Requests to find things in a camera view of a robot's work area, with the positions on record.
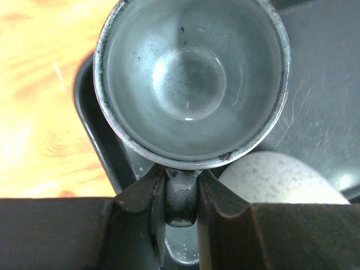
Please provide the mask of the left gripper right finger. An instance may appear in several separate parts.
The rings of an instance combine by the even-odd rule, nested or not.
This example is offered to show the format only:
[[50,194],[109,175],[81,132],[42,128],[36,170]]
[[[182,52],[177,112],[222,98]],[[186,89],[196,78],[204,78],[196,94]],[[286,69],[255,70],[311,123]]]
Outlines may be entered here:
[[251,204],[199,175],[201,269],[358,269],[359,205]]

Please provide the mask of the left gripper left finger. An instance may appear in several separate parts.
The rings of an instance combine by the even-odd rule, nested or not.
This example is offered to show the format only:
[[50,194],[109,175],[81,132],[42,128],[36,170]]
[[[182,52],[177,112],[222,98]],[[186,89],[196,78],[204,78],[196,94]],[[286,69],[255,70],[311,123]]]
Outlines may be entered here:
[[1,200],[2,269],[159,269],[166,173],[116,197]]

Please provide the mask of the black plastic tray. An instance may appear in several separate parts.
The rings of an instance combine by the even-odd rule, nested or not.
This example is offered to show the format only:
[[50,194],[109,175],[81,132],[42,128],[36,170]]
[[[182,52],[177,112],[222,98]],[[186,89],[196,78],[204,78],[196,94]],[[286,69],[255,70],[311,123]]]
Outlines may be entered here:
[[[359,2],[275,1],[291,42],[289,99],[278,126],[256,152],[290,154],[339,184],[359,205]],[[135,182],[125,149],[96,100],[93,56],[78,71],[74,100],[79,117],[117,195]],[[177,228],[175,239],[197,232]],[[201,269],[165,248],[164,269]]]

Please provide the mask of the grey ceramic mug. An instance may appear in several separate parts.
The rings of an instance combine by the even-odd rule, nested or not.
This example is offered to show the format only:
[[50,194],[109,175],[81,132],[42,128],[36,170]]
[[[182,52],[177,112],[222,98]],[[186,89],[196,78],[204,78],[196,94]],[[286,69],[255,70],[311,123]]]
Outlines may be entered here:
[[270,1],[119,1],[93,57],[98,103],[133,151],[166,167],[165,221],[197,216],[197,177],[246,155],[284,108],[290,42]]

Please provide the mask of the white ceramic mug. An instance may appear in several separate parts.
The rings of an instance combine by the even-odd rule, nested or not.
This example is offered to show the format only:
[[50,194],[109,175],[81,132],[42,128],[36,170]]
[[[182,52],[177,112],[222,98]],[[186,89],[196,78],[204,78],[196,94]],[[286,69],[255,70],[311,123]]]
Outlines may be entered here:
[[219,181],[250,203],[350,203],[315,169],[279,152],[247,154],[229,165]]

